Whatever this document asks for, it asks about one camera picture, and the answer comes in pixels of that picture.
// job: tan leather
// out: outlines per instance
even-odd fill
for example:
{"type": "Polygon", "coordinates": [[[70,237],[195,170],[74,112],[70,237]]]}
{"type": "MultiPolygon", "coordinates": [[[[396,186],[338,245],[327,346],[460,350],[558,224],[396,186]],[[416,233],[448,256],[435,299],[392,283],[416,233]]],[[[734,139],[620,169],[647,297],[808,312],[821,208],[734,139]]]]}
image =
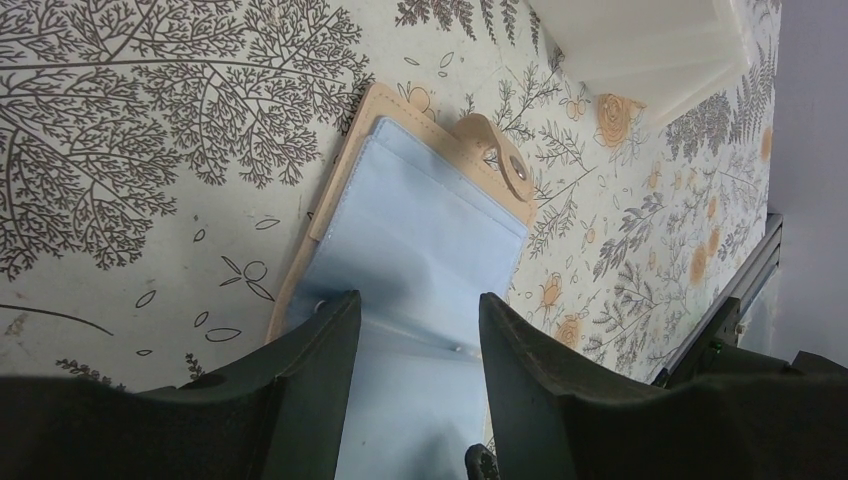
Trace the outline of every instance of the tan leather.
{"type": "Polygon", "coordinates": [[[309,266],[318,243],[324,238],[357,155],[379,117],[389,117],[397,122],[525,225],[532,225],[536,216],[532,172],[527,168],[518,149],[506,140],[492,122],[482,115],[471,114],[460,119],[451,133],[448,133],[415,106],[399,97],[391,88],[375,83],[368,88],[359,105],[312,222],[283,280],[271,315],[266,343],[285,331],[285,311],[295,286],[309,266]],[[484,157],[487,155],[497,156],[499,171],[486,164],[484,157]],[[520,172],[523,172],[524,178],[521,178],[520,172]]]}

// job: white container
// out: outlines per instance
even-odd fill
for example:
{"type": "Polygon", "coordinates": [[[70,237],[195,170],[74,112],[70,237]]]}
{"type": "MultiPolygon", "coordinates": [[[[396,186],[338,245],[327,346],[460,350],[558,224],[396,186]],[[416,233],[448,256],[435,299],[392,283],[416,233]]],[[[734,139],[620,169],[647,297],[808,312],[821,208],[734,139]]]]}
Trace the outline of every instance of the white container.
{"type": "Polygon", "coordinates": [[[740,0],[530,0],[593,94],[647,105],[664,126],[751,68],[756,47],[740,0]]]}

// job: floral tablecloth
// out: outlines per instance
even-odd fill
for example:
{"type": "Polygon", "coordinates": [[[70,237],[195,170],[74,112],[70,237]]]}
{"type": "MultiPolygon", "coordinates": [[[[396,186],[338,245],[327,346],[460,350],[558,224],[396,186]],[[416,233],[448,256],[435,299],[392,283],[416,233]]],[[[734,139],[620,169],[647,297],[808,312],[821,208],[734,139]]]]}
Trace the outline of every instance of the floral tablecloth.
{"type": "Polygon", "coordinates": [[[649,380],[763,234],[780,5],[748,7],[754,67],[659,130],[519,0],[0,0],[0,371],[144,390],[259,347],[376,80],[509,135],[510,304],[649,380]]]}

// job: blue fabric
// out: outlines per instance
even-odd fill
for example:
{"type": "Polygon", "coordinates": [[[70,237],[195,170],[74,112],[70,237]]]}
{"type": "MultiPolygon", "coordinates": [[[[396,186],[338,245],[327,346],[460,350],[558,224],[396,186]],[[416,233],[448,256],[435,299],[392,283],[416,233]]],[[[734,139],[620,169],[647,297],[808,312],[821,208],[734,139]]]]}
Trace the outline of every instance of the blue fabric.
{"type": "Polygon", "coordinates": [[[479,296],[506,293],[526,235],[429,147],[377,122],[287,311],[293,328],[323,299],[362,295],[336,478],[418,478],[419,464],[464,475],[485,413],[479,296]]]}

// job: gray wall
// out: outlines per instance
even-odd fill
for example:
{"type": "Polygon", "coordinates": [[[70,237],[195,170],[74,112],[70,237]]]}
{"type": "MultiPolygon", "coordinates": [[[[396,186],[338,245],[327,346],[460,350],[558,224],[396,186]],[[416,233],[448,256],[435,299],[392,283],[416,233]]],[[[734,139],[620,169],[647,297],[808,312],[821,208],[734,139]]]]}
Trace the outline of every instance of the gray wall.
{"type": "Polygon", "coordinates": [[[784,214],[772,355],[848,366],[848,2],[784,0],[770,211],[784,214]]]}

